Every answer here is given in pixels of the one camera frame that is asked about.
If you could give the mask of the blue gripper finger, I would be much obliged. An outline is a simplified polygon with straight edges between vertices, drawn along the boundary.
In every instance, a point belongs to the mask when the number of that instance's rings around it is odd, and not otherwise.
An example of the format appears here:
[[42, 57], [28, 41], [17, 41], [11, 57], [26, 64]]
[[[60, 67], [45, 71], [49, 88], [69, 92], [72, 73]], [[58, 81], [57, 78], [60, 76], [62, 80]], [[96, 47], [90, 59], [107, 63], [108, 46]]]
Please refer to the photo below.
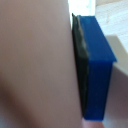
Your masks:
[[72, 19], [82, 116], [102, 121], [112, 66], [117, 59], [94, 16], [72, 15]]

